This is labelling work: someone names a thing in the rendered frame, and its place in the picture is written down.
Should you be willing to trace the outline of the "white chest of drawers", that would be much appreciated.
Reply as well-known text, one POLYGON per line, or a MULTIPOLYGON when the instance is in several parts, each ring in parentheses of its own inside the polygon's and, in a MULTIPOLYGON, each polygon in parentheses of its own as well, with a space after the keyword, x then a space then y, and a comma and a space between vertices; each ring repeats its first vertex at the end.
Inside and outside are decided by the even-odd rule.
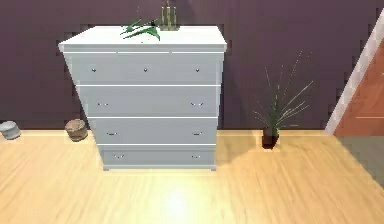
POLYGON ((227 47, 219 28, 122 32, 95 26, 58 45, 104 169, 215 169, 227 47))

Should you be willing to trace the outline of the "grey round pot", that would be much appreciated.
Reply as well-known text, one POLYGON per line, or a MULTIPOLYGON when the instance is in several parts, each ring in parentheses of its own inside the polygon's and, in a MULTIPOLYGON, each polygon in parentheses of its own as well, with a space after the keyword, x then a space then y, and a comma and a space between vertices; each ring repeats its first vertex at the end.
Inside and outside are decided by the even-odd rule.
POLYGON ((21 135, 21 131, 14 121, 5 121, 0 124, 0 133, 7 140, 13 140, 21 135))

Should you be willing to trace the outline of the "brown round basket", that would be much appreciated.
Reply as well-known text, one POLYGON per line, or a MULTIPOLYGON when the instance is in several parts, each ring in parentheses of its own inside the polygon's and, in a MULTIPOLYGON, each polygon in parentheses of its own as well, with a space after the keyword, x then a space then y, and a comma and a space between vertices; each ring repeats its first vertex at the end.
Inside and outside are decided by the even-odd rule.
POLYGON ((88 136, 86 123, 81 119, 68 121, 65 130, 69 138, 74 142, 81 141, 88 136))

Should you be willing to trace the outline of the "grass plant in dark pot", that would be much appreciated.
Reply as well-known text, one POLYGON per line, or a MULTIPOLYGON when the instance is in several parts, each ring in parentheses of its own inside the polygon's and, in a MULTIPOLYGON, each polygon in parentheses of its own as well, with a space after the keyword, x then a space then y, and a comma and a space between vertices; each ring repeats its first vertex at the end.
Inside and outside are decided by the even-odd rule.
POLYGON ((301 90, 299 90, 291 99, 285 101, 288 90, 297 73, 298 65, 302 60, 302 56, 303 51, 300 51, 297 55, 297 58, 295 59, 285 84, 282 84, 284 66, 281 66, 279 79, 276 84, 271 82, 268 68, 264 67, 266 84, 271 91, 272 102, 267 106, 263 106, 259 100, 256 100, 258 106, 266 112, 266 116, 263 116, 260 112, 253 110, 254 117, 264 124, 261 137, 261 145, 263 149, 272 150, 279 140, 280 130, 283 127, 283 122, 309 107, 309 104, 307 104, 306 101, 302 101, 297 105, 294 105, 294 102, 299 97, 301 97, 303 93, 311 88, 312 84, 314 83, 313 80, 311 80, 301 90))

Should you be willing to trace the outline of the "orange room door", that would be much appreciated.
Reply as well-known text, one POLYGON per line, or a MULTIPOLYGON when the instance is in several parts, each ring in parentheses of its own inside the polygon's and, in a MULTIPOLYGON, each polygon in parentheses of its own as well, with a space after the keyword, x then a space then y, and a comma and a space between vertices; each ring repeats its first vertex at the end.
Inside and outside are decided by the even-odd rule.
POLYGON ((384 40, 339 122, 335 136, 384 136, 384 40))

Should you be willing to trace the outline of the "olive green bamboo vase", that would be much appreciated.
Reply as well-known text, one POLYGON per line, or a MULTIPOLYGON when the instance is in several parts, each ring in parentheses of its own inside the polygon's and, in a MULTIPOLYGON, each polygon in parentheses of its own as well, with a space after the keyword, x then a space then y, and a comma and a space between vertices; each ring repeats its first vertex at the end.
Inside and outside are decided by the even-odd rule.
POLYGON ((160 30, 178 30, 176 0, 162 0, 160 30))

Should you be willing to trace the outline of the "green leafy plant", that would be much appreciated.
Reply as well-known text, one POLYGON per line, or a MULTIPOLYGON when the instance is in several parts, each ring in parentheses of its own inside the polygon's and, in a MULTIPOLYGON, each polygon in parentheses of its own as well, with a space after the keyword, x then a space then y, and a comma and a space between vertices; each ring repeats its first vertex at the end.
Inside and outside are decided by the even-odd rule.
POLYGON ((141 19, 138 21, 123 26, 123 31, 120 33, 124 39, 132 38, 142 34, 149 34, 161 40, 160 34, 158 33, 159 26, 156 24, 156 19, 141 23, 141 19))

